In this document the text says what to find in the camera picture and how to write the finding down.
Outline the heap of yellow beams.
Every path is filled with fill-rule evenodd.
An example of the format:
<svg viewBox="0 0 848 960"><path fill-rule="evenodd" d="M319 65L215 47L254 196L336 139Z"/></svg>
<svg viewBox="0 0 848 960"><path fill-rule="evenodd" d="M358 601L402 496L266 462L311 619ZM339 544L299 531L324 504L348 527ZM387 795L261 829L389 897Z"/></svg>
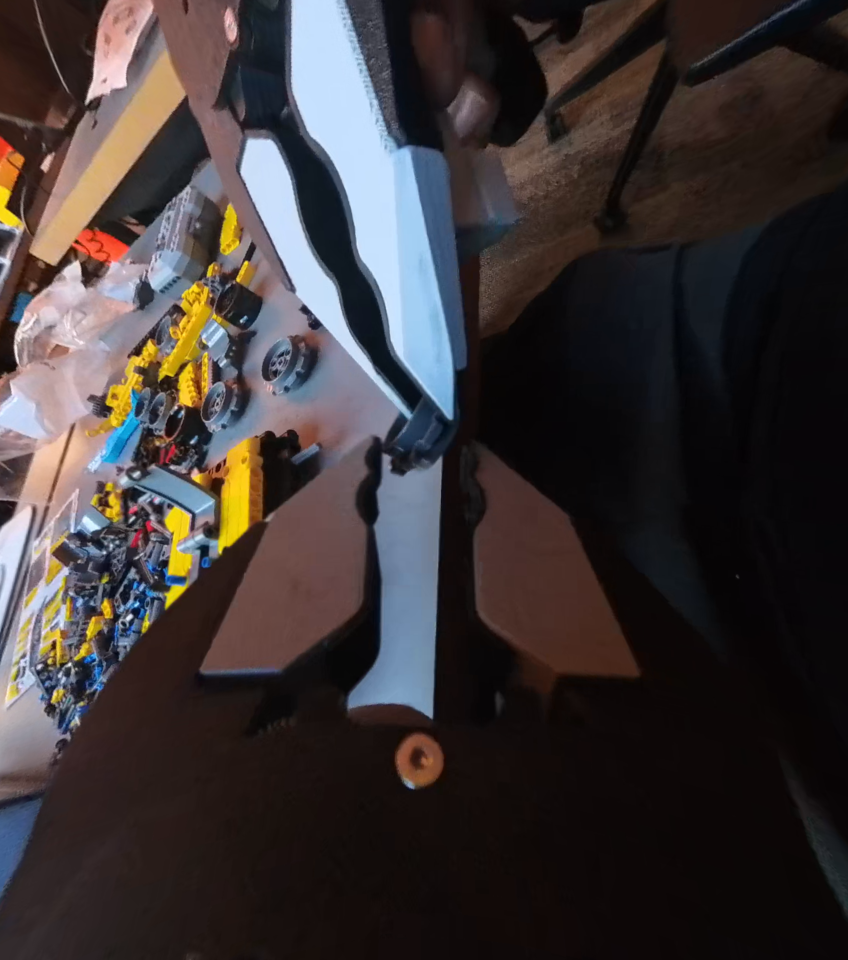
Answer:
<svg viewBox="0 0 848 960"><path fill-rule="evenodd" d="M212 329L215 324L230 333L238 332L226 328L214 318L214 302L218 293L232 282L251 289L256 272L252 262L256 246L252 241L244 240L232 205L228 205L224 213L218 252L219 258L211 263L202 279L190 284L176 301L167 306L153 327L130 349L119 378L105 391L89 395L91 412L97 423L85 431L87 437L105 436L108 439L131 414L134 392L142 388L151 388L153 393L173 390L177 394L177 404L200 410L203 397L214 382L237 378L243 381L242 371L234 378L223 378L201 341L202 331ZM180 318L178 341L170 354L160 356L150 337L168 310ZM154 434L147 426L142 427L142 433L150 437L152 445L164 450L166 460L173 453L182 455L184 450L193 450L167 445L163 436Z"/></svg>

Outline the paper sheet with line drawings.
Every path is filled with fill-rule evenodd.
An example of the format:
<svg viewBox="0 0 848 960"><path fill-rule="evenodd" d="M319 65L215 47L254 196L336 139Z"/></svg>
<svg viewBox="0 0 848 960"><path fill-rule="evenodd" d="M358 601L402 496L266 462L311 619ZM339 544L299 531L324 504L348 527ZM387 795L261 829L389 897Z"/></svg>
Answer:
<svg viewBox="0 0 848 960"><path fill-rule="evenodd" d="M153 17L152 1L106 2L97 25L86 106L127 86L139 41Z"/></svg>

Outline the blue brick separator tool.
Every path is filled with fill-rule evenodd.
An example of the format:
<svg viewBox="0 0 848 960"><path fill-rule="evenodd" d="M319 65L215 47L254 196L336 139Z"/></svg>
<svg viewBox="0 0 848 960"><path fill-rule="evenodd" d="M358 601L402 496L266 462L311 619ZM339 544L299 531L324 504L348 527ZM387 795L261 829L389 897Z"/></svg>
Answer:
<svg viewBox="0 0 848 960"><path fill-rule="evenodd" d="M105 466L119 466L132 460L142 437L139 419L130 414L106 440L101 450L86 466L87 474L98 474Z"/></svg>

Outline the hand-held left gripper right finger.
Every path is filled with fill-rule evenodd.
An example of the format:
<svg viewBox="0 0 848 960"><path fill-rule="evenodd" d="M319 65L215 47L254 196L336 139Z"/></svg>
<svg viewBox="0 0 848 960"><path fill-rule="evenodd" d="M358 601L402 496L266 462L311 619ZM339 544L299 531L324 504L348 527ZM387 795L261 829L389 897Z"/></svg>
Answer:
<svg viewBox="0 0 848 960"><path fill-rule="evenodd" d="M523 681L634 681L642 671L569 515L497 454L461 458L473 604Z"/></svg>

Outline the yellow sticker sheet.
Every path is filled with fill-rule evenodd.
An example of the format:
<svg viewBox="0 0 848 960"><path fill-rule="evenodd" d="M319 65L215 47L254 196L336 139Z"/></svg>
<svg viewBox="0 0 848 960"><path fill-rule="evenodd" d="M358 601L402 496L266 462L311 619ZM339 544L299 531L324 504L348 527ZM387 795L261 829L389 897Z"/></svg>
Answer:
<svg viewBox="0 0 848 960"><path fill-rule="evenodd" d="M37 534L27 555L24 595L3 701L6 709L36 683L36 664L46 646L45 635L52 633L60 620L66 572L52 551L75 528L79 496L78 489L71 492Z"/></svg>

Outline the black chair base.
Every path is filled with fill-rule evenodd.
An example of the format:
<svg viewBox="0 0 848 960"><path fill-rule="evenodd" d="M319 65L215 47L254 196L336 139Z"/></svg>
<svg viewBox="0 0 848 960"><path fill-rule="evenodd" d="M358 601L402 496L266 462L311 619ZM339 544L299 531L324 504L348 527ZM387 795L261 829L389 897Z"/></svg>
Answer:
<svg viewBox="0 0 848 960"><path fill-rule="evenodd" d="M848 76L848 36L830 25L847 10L848 1L651 2L543 110L547 138L554 143L568 132L566 107L662 45L640 113L596 215L598 231L613 234L626 223L624 190L678 86L698 87L777 48ZM833 142L848 142L848 95L827 136Z"/></svg>

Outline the grey desk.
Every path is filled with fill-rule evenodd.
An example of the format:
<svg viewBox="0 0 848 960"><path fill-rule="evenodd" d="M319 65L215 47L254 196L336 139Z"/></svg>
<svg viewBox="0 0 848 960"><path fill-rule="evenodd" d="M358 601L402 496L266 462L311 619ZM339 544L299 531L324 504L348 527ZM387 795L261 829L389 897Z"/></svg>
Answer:
<svg viewBox="0 0 848 960"><path fill-rule="evenodd" d="M314 332L318 361L312 378L298 392L284 397L262 386L260 366L269 346L287 332L307 332L298 301L279 286L263 264L252 258L256 275L252 288L264 298L254 326L256 337L247 349L245 377L250 393L242 419L232 430L214 439L212 456L226 453L246 435L294 428L303 447L318 443L322 464L329 466L369 435L383 436L397 409L368 375L325 331ZM23 460L20 495L15 513L26 513L22 531L22 560L13 581L7 582L6 608L0 609L0 778L37 779L47 765L57 739L55 728L30 688L12 706L4 703L14 664L13 642L26 586L26 565L34 539L59 511L70 517L69 501L77 520L93 494L95 476L87 472L103 436L89 438L84 421ZM438 469L399 477L383 464L379 490L380 515L375 526L382 571L380 654L366 678L350 695L351 707L368 706L387 697L432 713L434 644L437 611L441 473Z"/></svg>

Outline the clear plastic bag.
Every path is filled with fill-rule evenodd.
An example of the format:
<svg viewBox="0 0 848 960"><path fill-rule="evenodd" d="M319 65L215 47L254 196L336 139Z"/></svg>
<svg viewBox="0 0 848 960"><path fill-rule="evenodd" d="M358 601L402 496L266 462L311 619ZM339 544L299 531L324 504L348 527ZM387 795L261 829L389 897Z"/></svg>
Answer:
<svg viewBox="0 0 848 960"><path fill-rule="evenodd" d="M0 378L0 463L46 446L90 414L114 363L106 341L138 307L147 267L112 263L85 284L74 262L24 309L14 335L16 367Z"/></svg>

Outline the black wheel rim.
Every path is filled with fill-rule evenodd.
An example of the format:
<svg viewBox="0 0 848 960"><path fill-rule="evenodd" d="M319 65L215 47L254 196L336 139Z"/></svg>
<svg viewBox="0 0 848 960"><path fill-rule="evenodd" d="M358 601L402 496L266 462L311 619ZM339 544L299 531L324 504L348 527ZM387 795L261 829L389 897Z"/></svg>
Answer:
<svg viewBox="0 0 848 960"><path fill-rule="evenodd" d="M227 329L250 330L259 317L262 297L238 282L225 286L214 302L214 318Z"/></svg>
<svg viewBox="0 0 848 960"><path fill-rule="evenodd" d="M177 449L196 449L208 442L209 432L196 408L177 404L168 413L163 427L163 440Z"/></svg>

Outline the person's leg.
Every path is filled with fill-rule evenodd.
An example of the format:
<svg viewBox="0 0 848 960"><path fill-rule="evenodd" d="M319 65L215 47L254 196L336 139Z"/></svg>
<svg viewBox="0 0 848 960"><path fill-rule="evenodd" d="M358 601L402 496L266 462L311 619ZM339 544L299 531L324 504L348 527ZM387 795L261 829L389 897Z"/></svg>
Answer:
<svg viewBox="0 0 848 960"><path fill-rule="evenodd" d="M483 341L480 386L481 441L766 703L848 917L848 179L575 259Z"/></svg>

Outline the pale adjoining table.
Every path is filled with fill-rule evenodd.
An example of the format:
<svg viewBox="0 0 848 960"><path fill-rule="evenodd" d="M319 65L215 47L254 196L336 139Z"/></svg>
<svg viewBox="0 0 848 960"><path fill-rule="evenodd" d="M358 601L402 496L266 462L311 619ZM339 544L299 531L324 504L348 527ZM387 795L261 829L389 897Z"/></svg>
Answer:
<svg viewBox="0 0 848 960"><path fill-rule="evenodd" d="M185 102L161 28L154 25L130 65L127 86L85 113L69 144L58 150L30 256L58 264Z"/></svg>

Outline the grey battery box brick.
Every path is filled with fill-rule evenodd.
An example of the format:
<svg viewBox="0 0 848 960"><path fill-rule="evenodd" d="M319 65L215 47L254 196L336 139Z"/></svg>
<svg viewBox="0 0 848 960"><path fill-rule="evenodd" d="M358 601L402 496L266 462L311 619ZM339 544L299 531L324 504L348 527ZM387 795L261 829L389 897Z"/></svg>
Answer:
<svg viewBox="0 0 848 960"><path fill-rule="evenodd" d="M166 206L145 273L155 294L168 295L205 275L218 254L223 216L215 201L193 185Z"/></svg>

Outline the person's right hand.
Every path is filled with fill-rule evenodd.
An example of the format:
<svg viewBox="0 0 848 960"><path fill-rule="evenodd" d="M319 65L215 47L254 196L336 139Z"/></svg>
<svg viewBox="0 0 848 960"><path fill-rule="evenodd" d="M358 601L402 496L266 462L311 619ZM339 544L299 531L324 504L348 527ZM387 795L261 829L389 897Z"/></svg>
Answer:
<svg viewBox="0 0 848 960"><path fill-rule="evenodd" d="M409 27L431 105L445 115L462 145L486 147L501 107L491 83L495 55L487 7L471 1L414 2Z"/></svg>

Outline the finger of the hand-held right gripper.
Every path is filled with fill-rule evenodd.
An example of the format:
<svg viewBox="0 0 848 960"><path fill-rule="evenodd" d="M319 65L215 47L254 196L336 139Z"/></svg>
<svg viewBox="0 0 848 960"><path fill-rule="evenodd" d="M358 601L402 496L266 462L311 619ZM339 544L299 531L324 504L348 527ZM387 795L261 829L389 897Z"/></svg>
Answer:
<svg viewBox="0 0 848 960"><path fill-rule="evenodd" d="M240 222L398 411L421 388L389 342L349 204L288 86L291 2L156 2L175 72Z"/></svg>
<svg viewBox="0 0 848 960"><path fill-rule="evenodd" d="M355 110L367 107L346 2L291 2L288 15L288 88L312 141L321 148L344 194L360 149L375 145L373 126L356 130ZM466 365L463 307L458 280L454 218L448 192L439 218L413 198L397 224L379 229L350 222L357 252L384 308L389 342L429 398L455 416L455 375Z"/></svg>

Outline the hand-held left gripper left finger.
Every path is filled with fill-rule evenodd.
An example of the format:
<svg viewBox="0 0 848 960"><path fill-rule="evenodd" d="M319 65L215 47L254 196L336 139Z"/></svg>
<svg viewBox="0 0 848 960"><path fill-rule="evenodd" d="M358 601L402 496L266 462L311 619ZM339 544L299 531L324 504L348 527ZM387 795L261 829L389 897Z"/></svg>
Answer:
<svg viewBox="0 0 848 960"><path fill-rule="evenodd" d="M382 442L364 438L267 517L202 676L364 676L380 650Z"/></svg>

